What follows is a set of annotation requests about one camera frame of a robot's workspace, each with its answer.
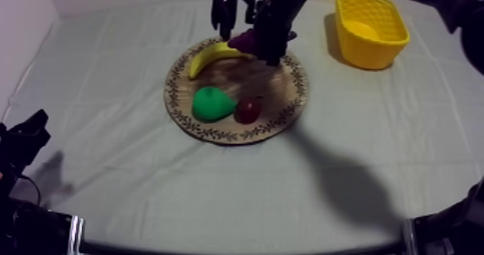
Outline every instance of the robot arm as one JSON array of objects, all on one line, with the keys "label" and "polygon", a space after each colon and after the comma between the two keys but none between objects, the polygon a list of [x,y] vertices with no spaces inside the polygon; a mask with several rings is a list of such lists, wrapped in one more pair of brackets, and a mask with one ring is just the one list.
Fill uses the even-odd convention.
[{"label": "robot arm", "polygon": [[[270,66],[279,64],[285,55],[292,21],[306,0],[244,0],[248,4],[246,22],[254,24],[254,54]],[[462,46],[469,61],[484,73],[480,49],[484,45],[483,0],[414,0],[433,6],[440,13],[447,29],[454,32],[462,27]],[[213,0],[212,24],[220,28],[224,40],[236,21],[237,0]]]}]

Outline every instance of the yellow basket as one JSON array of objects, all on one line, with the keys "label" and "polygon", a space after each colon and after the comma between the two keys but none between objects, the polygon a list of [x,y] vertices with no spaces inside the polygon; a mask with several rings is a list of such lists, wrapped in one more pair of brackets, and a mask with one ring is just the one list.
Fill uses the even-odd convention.
[{"label": "yellow basket", "polygon": [[360,68],[389,66],[410,41],[388,0],[336,0],[336,28],[343,58]]}]

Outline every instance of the white table surface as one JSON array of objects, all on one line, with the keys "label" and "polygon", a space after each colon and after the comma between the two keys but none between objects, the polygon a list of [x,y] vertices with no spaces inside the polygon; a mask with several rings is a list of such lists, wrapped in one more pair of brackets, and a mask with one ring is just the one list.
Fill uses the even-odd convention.
[{"label": "white table surface", "polygon": [[[171,64],[217,34],[210,0],[63,19],[4,122],[47,111],[53,137],[27,174],[53,210],[86,218],[88,240],[217,254],[388,243],[402,218],[461,200],[484,171],[484,77],[433,9],[395,1],[411,42],[378,72],[339,62],[331,0],[304,6],[290,50],[308,105],[298,130],[254,146],[194,140],[163,104]],[[234,32],[248,28],[239,12]]]}]

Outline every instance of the wooden plate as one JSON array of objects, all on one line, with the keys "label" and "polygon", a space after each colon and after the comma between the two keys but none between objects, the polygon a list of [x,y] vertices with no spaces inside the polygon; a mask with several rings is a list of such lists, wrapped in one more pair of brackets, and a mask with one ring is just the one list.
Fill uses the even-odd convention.
[{"label": "wooden plate", "polygon": [[[287,128],[302,112],[308,100],[308,78],[296,57],[288,53],[278,67],[257,59],[227,58],[205,67],[195,80],[188,77],[193,57],[206,47],[222,42],[219,37],[204,40],[183,53],[166,77],[166,109],[189,135],[216,144],[243,145],[266,140]],[[222,89],[234,101],[261,97],[262,113],[255,123],[242,125],[233,119],[204,123],[192,115],[195,92],[204,86]]]}]

